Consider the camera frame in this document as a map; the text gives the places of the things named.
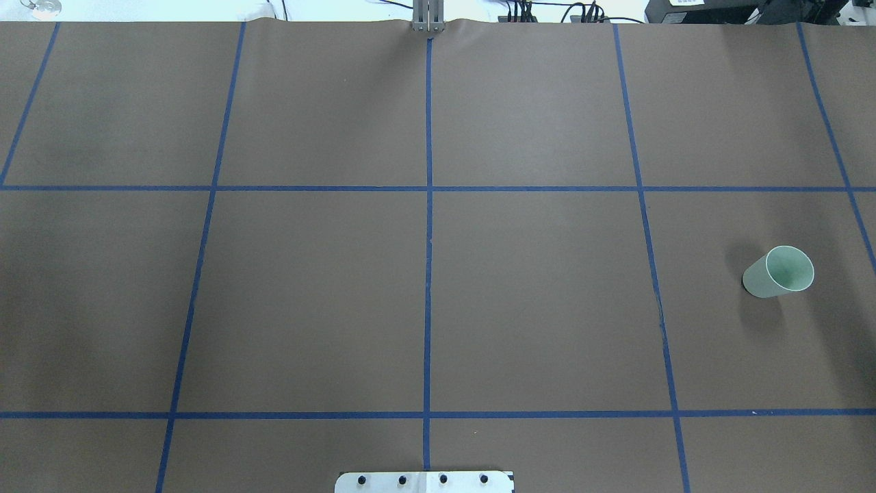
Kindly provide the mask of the green cup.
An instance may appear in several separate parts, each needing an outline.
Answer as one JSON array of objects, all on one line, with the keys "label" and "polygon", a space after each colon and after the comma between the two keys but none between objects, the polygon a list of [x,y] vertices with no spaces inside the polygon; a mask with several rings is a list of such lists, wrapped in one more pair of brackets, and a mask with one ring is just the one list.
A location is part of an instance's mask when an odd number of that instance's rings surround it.
[{"label": "green cup", "polygon": [[807,253],[783,244],[773,247],[743,272],[742,285],[758,299],[807,290],[814,283],[814,264]]}]

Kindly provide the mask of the aluminium frame post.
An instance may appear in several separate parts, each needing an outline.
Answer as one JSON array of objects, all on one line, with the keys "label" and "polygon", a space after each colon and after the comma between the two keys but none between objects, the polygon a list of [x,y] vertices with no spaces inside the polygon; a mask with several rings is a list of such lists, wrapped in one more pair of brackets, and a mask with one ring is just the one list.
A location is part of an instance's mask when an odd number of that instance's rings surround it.
[{"label": "aluminium frame post", "polygon": [[412,30],[429,34],[444,31],[444,6],[444,0],[412,1]]}]

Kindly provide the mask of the clear tape roll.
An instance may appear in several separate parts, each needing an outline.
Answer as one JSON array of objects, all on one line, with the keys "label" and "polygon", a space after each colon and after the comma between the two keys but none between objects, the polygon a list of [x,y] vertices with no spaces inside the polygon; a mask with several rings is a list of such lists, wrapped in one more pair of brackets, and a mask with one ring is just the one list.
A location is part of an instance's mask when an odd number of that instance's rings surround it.
[{"label": "clear tape roll", "polygon": [[25,9],[28,9],[32,18],[42,21],[53,20],[62,12],[62,1],[58,0],[35,0],[19,1]]}]

